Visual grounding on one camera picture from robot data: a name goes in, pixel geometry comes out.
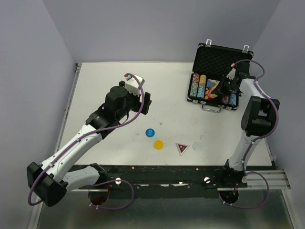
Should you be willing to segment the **right aluminium extrusion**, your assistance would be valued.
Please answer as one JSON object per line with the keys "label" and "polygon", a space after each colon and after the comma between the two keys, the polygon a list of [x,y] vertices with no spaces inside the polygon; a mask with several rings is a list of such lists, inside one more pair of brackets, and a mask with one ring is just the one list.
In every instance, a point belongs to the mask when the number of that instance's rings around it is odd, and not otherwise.
{"label": "right aluminium extrusion", "polygon": [[218,191],[282,190],[290,189],[287,175],[282,170],[246,172],[222,171],[211,177],[212,187]]}

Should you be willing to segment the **yellow round button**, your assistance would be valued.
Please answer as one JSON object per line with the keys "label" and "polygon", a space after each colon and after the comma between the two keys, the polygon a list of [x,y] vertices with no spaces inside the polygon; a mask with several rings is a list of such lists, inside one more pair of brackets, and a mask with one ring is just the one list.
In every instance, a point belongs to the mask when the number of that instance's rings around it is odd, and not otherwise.
{"label": "yellow round button", "polygon": [[157,150],[163,149],[164,142],[162,140],[156,140],[153,144],[154,148]]}

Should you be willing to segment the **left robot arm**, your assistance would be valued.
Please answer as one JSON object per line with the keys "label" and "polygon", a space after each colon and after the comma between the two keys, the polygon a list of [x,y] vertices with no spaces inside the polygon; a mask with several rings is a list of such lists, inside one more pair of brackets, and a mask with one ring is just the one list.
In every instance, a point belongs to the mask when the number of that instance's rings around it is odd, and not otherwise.
{"label": "left robot arm", "polygon": [[39,197],[36,204],[44,202],[52,207],[72,190],[85,186],[102,188],[105,185],[106,172],[98,164],[90,164],[72,172],[70,169],[114,129],[127,125],[120,121],[130,111],[136,115],[146,115],[151,103],[148,92],[134,95],[125,86],[112,87],[106,94],[105,102],[89,116],[78,133],[63,148],[40,164],[32,162],[28,165],[29,205],[35,205],[31,200],[32,194]]}

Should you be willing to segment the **blue playing card deck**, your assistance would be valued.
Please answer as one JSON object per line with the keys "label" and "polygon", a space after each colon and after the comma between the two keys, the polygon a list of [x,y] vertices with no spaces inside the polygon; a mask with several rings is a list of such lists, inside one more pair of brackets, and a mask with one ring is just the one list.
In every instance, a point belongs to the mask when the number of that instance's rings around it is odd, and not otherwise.
{"label": "blue playing card deck", "polygon": [[206,86],[207,86],[208,88],[213,88],[213,87],[217,86],[218,84],[219,84],[219,81],[218,81],[218,80],[207,79]]}

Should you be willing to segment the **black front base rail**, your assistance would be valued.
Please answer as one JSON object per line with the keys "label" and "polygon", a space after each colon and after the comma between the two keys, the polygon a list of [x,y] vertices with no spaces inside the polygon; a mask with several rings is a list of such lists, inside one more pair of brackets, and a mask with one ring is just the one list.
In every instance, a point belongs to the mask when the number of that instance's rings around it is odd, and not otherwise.
{"label": "black front base rail", "polygon": [[97,186],[86,185],[81,191],[108,192],[110,198],[217,198],[218,191],[247,187],[243,172],[226,166],[127,166],[102,165]]}

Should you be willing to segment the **red playing card deck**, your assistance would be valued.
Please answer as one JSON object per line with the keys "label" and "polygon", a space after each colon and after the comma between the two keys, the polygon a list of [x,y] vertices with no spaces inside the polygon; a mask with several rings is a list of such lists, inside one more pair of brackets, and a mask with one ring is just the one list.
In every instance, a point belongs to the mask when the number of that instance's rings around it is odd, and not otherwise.
{"label": "red playing card deck", "polygon": [[213,90],[213,88],[208,88],[208,87],[206,88],[205,94],[204,94],[205,100],[212,100],[218,96],[217,94],[213,94],[212,90]]}

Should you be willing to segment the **red white chip row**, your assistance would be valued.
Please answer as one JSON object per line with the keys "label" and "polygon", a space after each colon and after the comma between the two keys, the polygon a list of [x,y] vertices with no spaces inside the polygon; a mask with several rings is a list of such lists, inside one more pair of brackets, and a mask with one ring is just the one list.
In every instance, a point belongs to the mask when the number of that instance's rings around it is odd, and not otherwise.
{"label": "red white chip row", "polygon": [[191,88],[190,88],[190,96],[197,97],[198,85],[199,85],[200,76],[197,73],[193,74]]}

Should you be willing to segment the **clear round button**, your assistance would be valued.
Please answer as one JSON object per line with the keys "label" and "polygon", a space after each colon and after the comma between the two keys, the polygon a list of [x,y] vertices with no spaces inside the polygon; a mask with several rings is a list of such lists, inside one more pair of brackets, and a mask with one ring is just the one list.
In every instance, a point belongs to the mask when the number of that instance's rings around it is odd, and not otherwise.
{"label": "clear round button", "polygon": [[203,148],[203,145],[200,142],[194,142],[192,147],[193,147],[193,150],[195,150],[195,151],[201,151]]}

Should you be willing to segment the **blue round button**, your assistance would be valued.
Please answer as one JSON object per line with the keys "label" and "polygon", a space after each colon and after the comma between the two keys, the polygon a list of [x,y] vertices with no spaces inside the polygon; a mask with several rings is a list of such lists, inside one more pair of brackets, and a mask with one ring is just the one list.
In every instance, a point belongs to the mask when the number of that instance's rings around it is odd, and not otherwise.
{"label": "blue round button", "polygon": [[146,131],[145,131],[145,135],[146,135],[147,137],[154,137],[154,135],[155,135],[155,130],[152,129],[152,128],[148,128],[148,129],[146,129]]}

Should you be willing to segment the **black poker chip case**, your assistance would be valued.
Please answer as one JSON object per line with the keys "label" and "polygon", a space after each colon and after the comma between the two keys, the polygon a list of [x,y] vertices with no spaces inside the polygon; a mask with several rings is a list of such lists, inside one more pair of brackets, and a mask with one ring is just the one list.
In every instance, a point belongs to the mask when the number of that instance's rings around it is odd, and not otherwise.
{"label": "black poker chip case", "polygon": [[221,109],[237,110],[239,106],[240,92],[233,92],[237,94],[237,104],[232,106],[230,104],[223,104],[221,95],[218,95],[212,100],[205,100],[202,98],[190,96],[190,88],[192,77],[194,73],[206,75],[207,79],[218,80],[220,82],[222,76],[226,76],[232,63],[237,63],[240,60],[247,59],[248,61],[239,62],[236,65],[236,73],[245,73],[249,76],[250,62],[254,53],[249,51],[249,46],[245,45],[243,49],[234,49],[229,47],[212,45],[211,40],[206,43],[200,43],[197,48],[195,60],[192,67],[192,74],[188,86],[187,101],[195,104],[200,104],[202,109],[206,111],[219,112]]}

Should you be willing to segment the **triangular all-in marker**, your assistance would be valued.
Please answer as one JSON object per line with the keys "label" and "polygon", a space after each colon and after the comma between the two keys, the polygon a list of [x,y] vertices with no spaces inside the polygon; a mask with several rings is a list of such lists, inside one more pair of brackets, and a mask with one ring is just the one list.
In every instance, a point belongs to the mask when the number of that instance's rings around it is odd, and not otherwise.
{"label": "triangular all-in marker", "polygon": [[185,145],[181,143],[176,143],[176,146],[179,151],[179,155],[182,155],[189,148],[189,145]]}

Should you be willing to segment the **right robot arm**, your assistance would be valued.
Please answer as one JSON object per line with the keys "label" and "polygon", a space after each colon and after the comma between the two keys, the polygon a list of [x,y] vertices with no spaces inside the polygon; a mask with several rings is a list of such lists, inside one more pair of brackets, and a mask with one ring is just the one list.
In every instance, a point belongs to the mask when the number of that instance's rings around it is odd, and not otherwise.
{"label": "right robot arm", "polygon": [[235,66],[221,78],[211,94],[229,96],[233,92],[244,94],[248,104],[241,119],[243,132],[240,141],[225,164],[227,171],[219,175],[219,181],[225,187],[234,184],[237,176],[246,175],[246,166],[253,151],[262,139],[275,131],[279,118],[279,101],[268,96],[257,79],[245,73],[237,74]]}

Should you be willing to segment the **yellow chip row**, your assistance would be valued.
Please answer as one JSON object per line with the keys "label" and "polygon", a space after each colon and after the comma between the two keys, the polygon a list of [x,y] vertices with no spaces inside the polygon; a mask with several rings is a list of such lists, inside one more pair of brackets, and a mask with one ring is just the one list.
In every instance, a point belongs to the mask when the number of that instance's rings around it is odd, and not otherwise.
{"label": "yellow chip row", "polygon": [[206,75],[202,74],[200,75],[200,79],[199,79],[199,87],[204,88],[206,84]]}

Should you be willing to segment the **blue poker chip stack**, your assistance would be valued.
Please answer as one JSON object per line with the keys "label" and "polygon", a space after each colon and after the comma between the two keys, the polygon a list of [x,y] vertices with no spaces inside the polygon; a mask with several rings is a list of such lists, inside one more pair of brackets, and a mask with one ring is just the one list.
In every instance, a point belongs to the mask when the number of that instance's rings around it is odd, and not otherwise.
{"label": "blue poker chip stack", "polygon": [[198,90],[197,90],[197,98],[204,99],[204,95],[205,95],[205,86],[201,85],[201,86],[198,87]]}

